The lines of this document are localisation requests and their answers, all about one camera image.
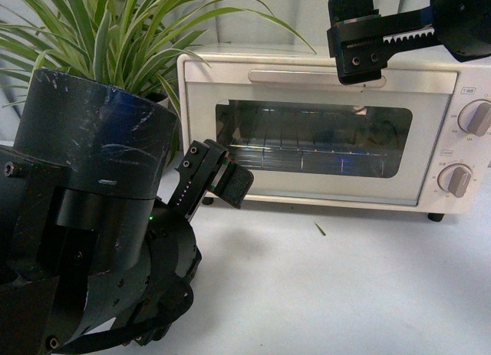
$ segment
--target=oven door handle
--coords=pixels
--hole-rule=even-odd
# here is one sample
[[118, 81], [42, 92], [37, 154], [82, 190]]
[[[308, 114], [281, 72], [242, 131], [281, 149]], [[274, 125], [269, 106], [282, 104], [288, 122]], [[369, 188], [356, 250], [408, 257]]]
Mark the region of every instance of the oven door handle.
[[247, 77], [254, 84], [269, 86], [297, 86], [297, 87], [362, 87], [382, 88], [387, 79], [382, 77], [377, 81], [352, 84], [349, 86], [341, 84], [336, 73], [321, 73], [313, 71], [274, 71], [274, 70], [251, 70]]

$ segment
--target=white table surface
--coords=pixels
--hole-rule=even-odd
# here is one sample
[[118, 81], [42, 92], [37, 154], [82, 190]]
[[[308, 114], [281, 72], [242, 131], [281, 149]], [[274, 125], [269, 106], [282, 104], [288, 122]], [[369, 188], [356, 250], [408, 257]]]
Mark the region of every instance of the white table surface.
[[[161, 341], [97, 354], [488, 355], [490, 173], [473, 211], [441, 223], [409, 212], [202, 205], [192, 221], [203, 253], [194, 305]], [[164, 177], [164, 199], [176, 177]]]

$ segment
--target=control knob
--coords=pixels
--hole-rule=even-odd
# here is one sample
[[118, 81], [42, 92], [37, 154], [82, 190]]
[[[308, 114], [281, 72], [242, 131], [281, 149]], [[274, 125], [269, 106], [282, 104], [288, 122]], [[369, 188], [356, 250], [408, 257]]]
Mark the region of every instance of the control knob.
[[447, 192], [451, 192], [457, 198], [462, 198], [473, 173], [469, 167], [462, 164], [448, 166], [438, 176], [438, 185]]
[[477, 100], [465, 106], [459, 115], [459, 126], [467, 133], [486, 135], [491, 127], [491, 102]]

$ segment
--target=oven foot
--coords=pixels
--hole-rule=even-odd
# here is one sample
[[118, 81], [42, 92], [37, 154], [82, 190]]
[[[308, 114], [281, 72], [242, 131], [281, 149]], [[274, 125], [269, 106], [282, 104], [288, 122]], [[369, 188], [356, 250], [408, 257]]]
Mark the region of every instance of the oven foot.
[[428, 219], [433, 222], [441, 222], [444, 216], [443, 213], [428, 213]]
[[203, 198], [202, 204], [204, 204], [204, 205], [212, 205], [213, 204], [213, 199], [214, 198], [210, 198], [209, 196], [205, 196]]

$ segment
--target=black cable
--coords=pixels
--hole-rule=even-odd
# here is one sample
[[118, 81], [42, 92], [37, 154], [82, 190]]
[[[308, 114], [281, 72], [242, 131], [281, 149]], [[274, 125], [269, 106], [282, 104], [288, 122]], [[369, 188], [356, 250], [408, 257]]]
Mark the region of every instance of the black cable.
[[106, 330], [96, 334], [86, 334], [62, 348], [56, 349], [54, 353], [79, 355], [107, 350], [111, 347], [119, 346], [122, 343], [129, 343], [138, 337], [145, 336], [149, 332], [162, 330], [170, 326], [191, 308], [194, 301], [193, 289], [184, 279], [179, 279], [175, 284], [178, 284], [183, 289], [186, 296], [184, 296], [178, 305], [175, 305], [171, 309], [162, 307], [157, 317], [122, 328]]

